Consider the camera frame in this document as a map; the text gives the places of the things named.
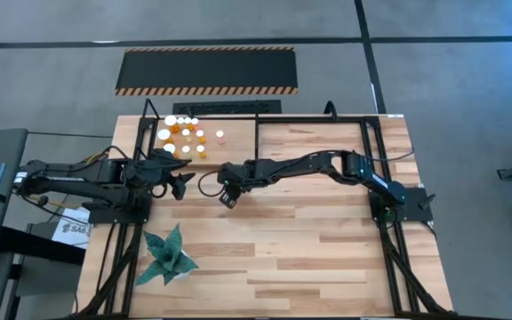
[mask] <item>concrete floor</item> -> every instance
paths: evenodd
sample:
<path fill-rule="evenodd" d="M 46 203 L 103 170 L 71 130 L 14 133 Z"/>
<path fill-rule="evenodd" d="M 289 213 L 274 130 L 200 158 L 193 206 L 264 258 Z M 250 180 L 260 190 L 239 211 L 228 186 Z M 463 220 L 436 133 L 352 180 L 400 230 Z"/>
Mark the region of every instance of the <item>concrete floor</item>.
<path fill-rule="evenodd" d="M 509 1 L 363 2 L 371 36 L 512 36 Z M 303 36 L 360 36 L 354 1 L 0 0 L 0 42 Z M 373 50 L 387 110 L 405 114 L 422 181 L 437 193 L 432 209 L 453 306 L 465 315 L 512 318 L 512 181 L 495 173 L 512 165 L 512 43 Z M 285 113 L 320 112 L 327 100 L 340 113 L 375 112 L 361 44 L 296 51 L 300 93 L 271 97 L 282 99 Z M 119 48 L 0 49 L 0 128 L 111 135 L 118 115 L 143 105 L 113 94 L 122 57 Z M 152 100 L 168 113 L 173 102 L 222 97 Z M 76 161 L 107 144 L 30 135 L 24 159 Z M 14 201 L 5 224 L 46 219 Z M 71 294 L 32 300 L 20 318 L 63 316 L 71 304 Z"/>

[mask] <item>yellow and black stripe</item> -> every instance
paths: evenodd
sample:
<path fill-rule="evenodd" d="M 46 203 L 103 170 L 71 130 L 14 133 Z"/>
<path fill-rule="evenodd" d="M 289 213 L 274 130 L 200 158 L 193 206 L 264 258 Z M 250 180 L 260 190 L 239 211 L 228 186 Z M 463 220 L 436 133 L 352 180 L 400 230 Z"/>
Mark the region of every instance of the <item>yellow and black stripe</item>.
<path fill-rule="evenodd" d="M 296 94 L 290 46 L 131 48 L 118 96 Z"/>
<path fill-rule="evenodd" d="M 192 87 L 192 88 L 119 88 L 117 96 L 166 95 L 238 95 L 238 94 L 296 94 L 292 87 Z"/>

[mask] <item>wooden tabletop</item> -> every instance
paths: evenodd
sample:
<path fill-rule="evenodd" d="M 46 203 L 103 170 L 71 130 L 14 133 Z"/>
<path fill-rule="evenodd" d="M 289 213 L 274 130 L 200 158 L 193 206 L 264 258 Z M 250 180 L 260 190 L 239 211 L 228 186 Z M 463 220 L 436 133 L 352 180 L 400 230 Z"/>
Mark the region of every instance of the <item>wooden tabletop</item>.
<path fill-rule="evenodd" d="M 118 117 L 113 144 L 128 154 L 132 153 L 138 121 L 138 116 Z M 403 117 L 380 116 L 380 122 L 388 157 L 411 150 Z M 222 125 L 226 132 L 228 124 Z M 254 130 L 254 123 L 246 125 L 235 139 L 246 137 L 245 143 L 253 145 Z M 374 156 L 378 156 L 374 135 L 370 135 Z M 210 149 L 208 157 L 214 154 L 219 164 L 240 164 L 253 158 L 253 152 L 237 158 L 244 156 L 244 151 L 232 147 L 233 161 L 226 159 L 226 153 Z M 363 153 L 358 124 L 259 127 L 260 158 L 283 160 L 333 148 Z M 131 317 L 393 315 L 379 233 L 372 223 L 365 187 L 343 186 L 319 174 L 302 176 L 254 189 L 229 210 L 217 198 L 202 196 L 196 187 L 197 179 L 215 168 L 185 168 L 184 172 L 197 172 L 188 183 L 185 198 L 155 200 L 144 229 L 165 237 L 179 223 L 183 249 L 200 269 L 167 286 L 162 277 L 136 286 Z M 420 183 L 414 156 L 390 163 L 390 171 L 394 180 L 407 187 Z M 214 176 L 203 183 L 209 193 L 220 188 Z M 413 272 L 438 303 L 451 308 L 435 238 L 420 223 L 403 226 Z M 92 230 L 78 285 L 81 306 L 95 292 L 109 229 L 109 225 L 100 225 Z M 116 235 L 115 231 L 103 279 L 111 268 Z M 137 273 L 153 259 L 141 241 Z M 402 305 L 407 309 L 404 280 L 396 273 Z M 124 284 L 125 275 L 118 285 L 115 310 L 121 308 Z"/>

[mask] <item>potted plant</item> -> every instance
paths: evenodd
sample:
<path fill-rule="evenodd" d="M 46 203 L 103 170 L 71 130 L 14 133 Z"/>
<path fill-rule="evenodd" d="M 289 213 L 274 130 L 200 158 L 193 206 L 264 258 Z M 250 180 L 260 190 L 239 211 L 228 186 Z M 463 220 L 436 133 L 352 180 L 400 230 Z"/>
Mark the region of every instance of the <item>potted plant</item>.
<path fill-rule="evenodd" d="M 163 240 L 161 237 L 143 232 L 148 244 L 148 250 L 156 258 L 146 271 L 138 277 L 136 285 L 146 284 L 155 276 L 163 275 L 164 283 L 167 285 L 173 278 L 184 278 L 191 270 L 199 268 L 195 262 L 181 250 L 181 232 L 179 224 L 168 237 Z"/>

